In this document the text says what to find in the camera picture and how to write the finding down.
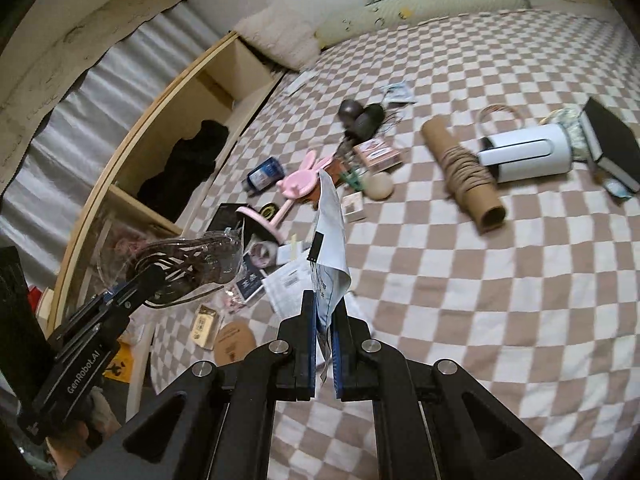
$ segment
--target red object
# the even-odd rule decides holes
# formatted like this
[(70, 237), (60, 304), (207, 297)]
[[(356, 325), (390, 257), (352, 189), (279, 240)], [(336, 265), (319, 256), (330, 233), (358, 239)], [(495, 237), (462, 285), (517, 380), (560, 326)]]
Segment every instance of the red object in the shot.
[(29, 287), (29, 293), (27, 294), (27, 300), (29, 300), (29, 304), (31, 305), (31, 311), (36, 312), (36, 308), (38, 307), (38, 302), (42, 297), (42, 291), (37, 288), (35, 285), (31, 285)]

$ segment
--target beige curtain trim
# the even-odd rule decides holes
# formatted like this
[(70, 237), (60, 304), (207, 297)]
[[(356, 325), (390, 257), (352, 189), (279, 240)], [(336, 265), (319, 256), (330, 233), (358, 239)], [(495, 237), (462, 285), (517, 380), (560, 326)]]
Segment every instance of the beige curtain trim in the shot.
[(82, 73), (142, 23), (181, 0), (110, 0), (56, 41), (0, 105), (0, 196), (43, 118)]

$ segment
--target cardboard tube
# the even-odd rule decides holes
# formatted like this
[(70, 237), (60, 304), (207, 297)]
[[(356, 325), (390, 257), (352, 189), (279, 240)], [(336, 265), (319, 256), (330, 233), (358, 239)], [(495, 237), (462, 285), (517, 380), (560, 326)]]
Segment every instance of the cardboard tube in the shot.
[[(442, 116), (435, 116), (426, 121), (420, 133), (438, 163), (445, 151), (458, 145), (456, 139), (447, 131), (447, 125)], [(449, 191), (455, 193), (456, 190), (449, 189)], [(500, 227), (507, 215), (493, 184), (482, 184), (470, 189), (463, 195), (462, 202), (458, 205), (471, 215), (481, 233)]]

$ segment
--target pink bunny ear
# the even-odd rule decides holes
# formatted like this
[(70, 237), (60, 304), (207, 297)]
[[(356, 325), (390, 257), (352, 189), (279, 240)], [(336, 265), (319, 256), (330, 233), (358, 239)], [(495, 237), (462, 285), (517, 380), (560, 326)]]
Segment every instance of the pink bunny ear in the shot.
[(305, 158), (300, 162), (299, 170), (310, 170), (313, 167), (314, 160), (316, 160), (315, 150), (309, 150), (306, 152)]
[(333, 157), (330, 156), (326, 156), (325, 158), (318, 160), (316, 162), (316, 165), (314, 166), (314, 171), (320, 171), (322, 170), (322, 168), (326, 168), (329, 164), (331, 164), (332, 160)]

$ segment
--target small white box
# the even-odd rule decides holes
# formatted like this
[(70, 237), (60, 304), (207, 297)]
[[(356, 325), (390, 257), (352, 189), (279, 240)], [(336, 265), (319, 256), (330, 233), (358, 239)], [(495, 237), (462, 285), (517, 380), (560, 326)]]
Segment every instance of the small white box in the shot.
[(367, 217), (364, 213), (364, 200), (361, 191), (343, 196), (340, 206), (342, 207), (342, 216), (347, 222), (355, 222)]

